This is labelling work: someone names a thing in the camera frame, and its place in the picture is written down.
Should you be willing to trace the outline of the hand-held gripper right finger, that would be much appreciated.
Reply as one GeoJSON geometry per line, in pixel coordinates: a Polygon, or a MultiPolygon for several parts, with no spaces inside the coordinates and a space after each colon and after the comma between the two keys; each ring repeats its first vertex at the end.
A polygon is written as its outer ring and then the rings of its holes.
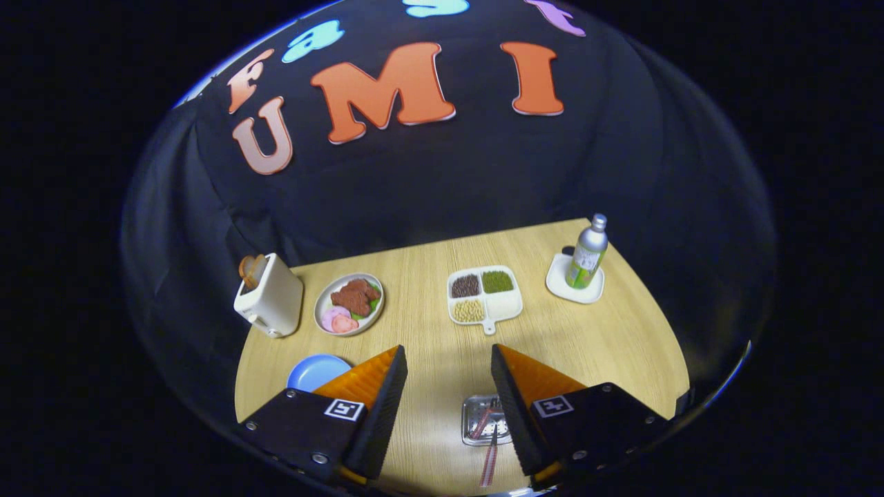
{"type": "Polygon", "coordinates": [[[618,384],[585,386],[512,347],[493,345],[490,374],[519,465],[533,484],[625,465],[671,424],[618,384]]]}

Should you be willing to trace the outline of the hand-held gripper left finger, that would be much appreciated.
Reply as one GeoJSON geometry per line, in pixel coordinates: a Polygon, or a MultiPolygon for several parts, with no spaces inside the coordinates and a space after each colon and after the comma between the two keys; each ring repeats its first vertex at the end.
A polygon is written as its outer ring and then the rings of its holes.
{"type": "Polygon", "coordinates": [[[365,484],[384,466],[406,380],[397,345],[313,392],[283,389],[246,416],[239,438],[323,484],[365,484]]]}

